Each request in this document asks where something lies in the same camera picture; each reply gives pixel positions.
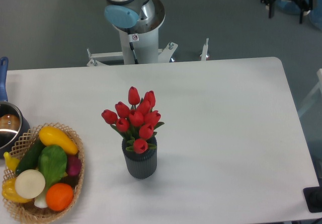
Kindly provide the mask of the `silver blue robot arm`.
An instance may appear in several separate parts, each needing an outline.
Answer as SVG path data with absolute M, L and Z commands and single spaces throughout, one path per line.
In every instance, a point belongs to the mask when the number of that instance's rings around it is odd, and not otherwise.
M 146 33 L 157 29 L 165 19 L 165 8 L 160 0 L 106 0 L 104 9 L 106 20 L 127 34 Z M 275 2 L 278 0 L 260 0 L 269 10 L 269 18 L 274 15 Z M 295 3 L 303 15 L 317 7 L 317 0 L 283 0 Z

